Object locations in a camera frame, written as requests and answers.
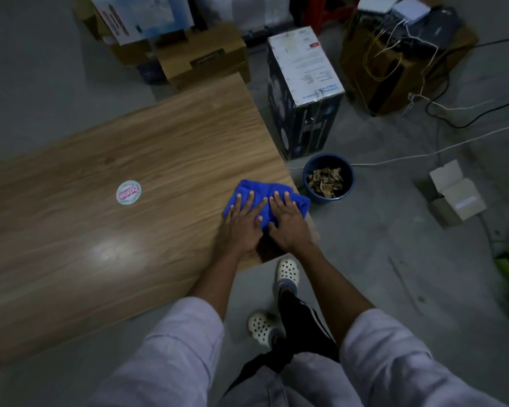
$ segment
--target wood grain surface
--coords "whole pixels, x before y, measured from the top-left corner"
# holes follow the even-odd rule
[[[238,74],[0,162],[0,367],[182,297],[243,178],[295,188]]]

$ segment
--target blue and white box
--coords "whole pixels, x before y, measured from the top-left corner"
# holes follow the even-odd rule
[[[286,159],[322,150],[345,90],[311,27],[268,38],[268,101]]]
[[[120,45],[194,25],[187,0],[91,0]]]

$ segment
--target shoe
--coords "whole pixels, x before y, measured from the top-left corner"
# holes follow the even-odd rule
[[[271,348],[271,341],[275,335],[285,335],[278,323],[262,313],[254,313],[249,317],[247,329],[251,333],[251,337],[269,348]]]
[[[281,287],[290,287],[294,295],[298,293],[299,269],[298,264],[292,258],[284,258],[279,261],[276,271],[277,295]]]

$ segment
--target sleeve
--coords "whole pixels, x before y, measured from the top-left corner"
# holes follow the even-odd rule
[[[366,407],[504,405],[454,376],[421,340],[379,309],[355,320],[340,361]]]
[[[211,305],[197,297],[179,300],[89,406],[205,407],[223,337],[223,322]]]

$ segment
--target microfiber cloth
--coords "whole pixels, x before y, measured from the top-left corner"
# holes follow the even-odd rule
[[[279,195],[281,196],[281,199],[284,202],[283,194],[285,191],[288,191],[290,193],[290,199],[292,201],[296,201],[296,205],[299,208],[299,211],[302,213],[303,218],[307,215],[307,211],[309,210],[309,204],[311,203],[310,199],[307,197],[304,197],[303,195],[296,194],[294,191],[289,187],[288,185],[284,184],[266,184],[266,183],[259,183],[258,181],[249,181],[249,180],[241,180],[236,187],[236,190],[234,191],[234,194],[232,194],[232,197],[230,198],[228,204],[226,205],[226,208],[224,209],[224,216],[228,214],[228,210],[230,210],[230,207],[232,207],[236,203],[236,194],[241,194],[241,206],[245,204],[247,201],[247,197],[249,197],[249,191],[254,191],[254,201],[253,201],[253,207],[258,205],[260,201],[262,201],[262,198],[267,197],[270,198],[273,196],[273,193],[275,191],[279,191]],[[270,224],[270,221],[273,221],[274,223],[277,223],[277,218],[273,215],[270,209],[270,203],[266,203],[266,205],[262,208],[262,211],[259,213],[259,215],[262,216],[262,225],[261,228],[265,229],[268,224]]]

